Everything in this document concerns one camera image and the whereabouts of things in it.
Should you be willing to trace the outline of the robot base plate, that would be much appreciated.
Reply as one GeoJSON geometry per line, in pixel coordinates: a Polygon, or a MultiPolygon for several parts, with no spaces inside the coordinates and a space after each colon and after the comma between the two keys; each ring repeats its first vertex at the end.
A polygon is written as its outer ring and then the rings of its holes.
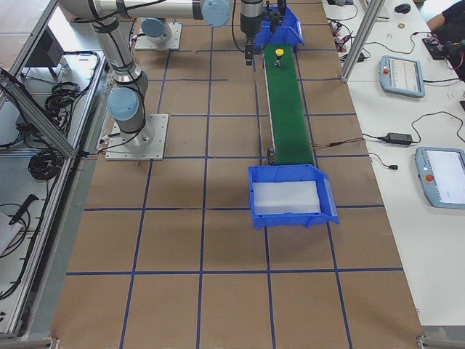
{"type": "Polygon", "coordinates": [[[108,161],[162,161],[166,144],[166,134],[169,123],[169,114],[150,114],[146,117],[145,127],[134,137],[120,132],[114,121],[112,133],[118,136],[109,140],[105,151],[108,161]]]}
{"type": "Polygon", "coordinates": [[[181,23],[143,23],[134,48],[138,51],[178,50],[181,32],[181,23]]]}

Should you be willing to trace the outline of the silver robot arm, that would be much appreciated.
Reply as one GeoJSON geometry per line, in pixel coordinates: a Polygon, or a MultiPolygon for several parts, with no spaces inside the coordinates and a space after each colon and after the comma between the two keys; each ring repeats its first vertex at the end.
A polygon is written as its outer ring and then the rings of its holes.
{"type": "MultiPolygon", "coordinates": [[[[256,35],[262,29],[262,22],[270,23],[270,32],[276,32],[286,15],[287,2],[278,1],[277,9],[271,9],[268,1],[242,1],[240,3],[240,30],[245,34],[244,54],[246,64],[251,65],[256,48],[256,35]]],[[[203,19],[213,27],[221,27],[234,18],[235,1],[204,1],[200,7],[203,19]]],[[[142,32],[154,42],[164,42],[171,38],[171,29],[164,19],[147,17],[141,21],[142,32]]]]}
{"type": "Polygon", "coordinates": [[[107,105],[120,129],[121,143],[106,148],[147,149],[154,140],[145,111],[147,74],[139,67],[128,40],[119,28],[121,18],[166,18],[203,20],[212,27],[222,27],[231,16],[231,1],[60,1],[75,23],[88,23],[96,33],[110,67],[116,89],[107,105]]]}

